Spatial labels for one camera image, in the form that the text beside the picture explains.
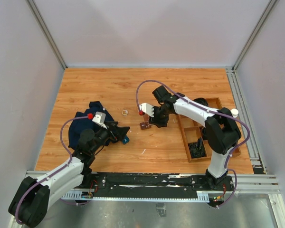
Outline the red pill organizer box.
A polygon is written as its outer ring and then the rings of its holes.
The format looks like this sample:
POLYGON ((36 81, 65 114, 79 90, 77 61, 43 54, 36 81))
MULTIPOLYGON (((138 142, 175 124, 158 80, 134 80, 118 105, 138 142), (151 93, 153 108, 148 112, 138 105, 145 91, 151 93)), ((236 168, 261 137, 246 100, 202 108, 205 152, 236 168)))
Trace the red pill organizer box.
POLYGON ((151 128, 151 124, 149 123, 149 116, 145 114, 143 116, 143 122, 139 123, 141 130, 147 130, 151 128))

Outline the clear bottle cap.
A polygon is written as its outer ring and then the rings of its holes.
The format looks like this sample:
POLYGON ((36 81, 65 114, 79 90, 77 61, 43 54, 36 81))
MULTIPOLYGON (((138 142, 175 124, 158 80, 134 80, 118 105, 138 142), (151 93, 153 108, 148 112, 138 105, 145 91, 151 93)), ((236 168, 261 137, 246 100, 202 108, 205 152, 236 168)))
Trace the clear bottle cap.
POLYGON ((127 110, 122 110, 121 114, 122 114, 123 116, 127 116, 127 115, 128 115, 128 111, 127 111, 127 110))

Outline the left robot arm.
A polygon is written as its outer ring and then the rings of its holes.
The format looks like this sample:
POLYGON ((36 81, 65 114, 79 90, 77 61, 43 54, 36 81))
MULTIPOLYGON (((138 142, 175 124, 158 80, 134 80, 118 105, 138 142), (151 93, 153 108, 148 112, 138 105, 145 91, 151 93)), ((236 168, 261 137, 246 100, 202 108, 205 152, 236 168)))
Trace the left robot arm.
POLYGON ((91 164, 99 148, 108 140, 122 142, 129 126, 120 127, 118 122, 108 121, 96 132, 84 129, 77 146, 68 160, 39 178, 27 176, 19 185, 8 212, 20 225, 36 227, 46 216, 48 209, 72 188, 87 188, 92 183, 91 164))

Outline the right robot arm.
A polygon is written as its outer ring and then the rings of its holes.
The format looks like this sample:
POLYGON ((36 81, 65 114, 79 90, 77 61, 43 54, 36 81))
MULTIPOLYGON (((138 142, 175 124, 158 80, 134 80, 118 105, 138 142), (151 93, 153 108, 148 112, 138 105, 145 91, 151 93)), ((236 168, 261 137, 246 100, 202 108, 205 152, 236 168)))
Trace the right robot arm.
POLYGON ((183 115, 201 124, 206 130, 208 145, 212 149, 210 165, 206 169, 206 185, 217 190, 228 171, 227 164, 241 138, 235 118, 227 108, 213 109, 176 93, 172 95, 164 86, 152 92, 159 106, 152 107, 149 123, 158 128, 167 127, 169 115, 183 115))

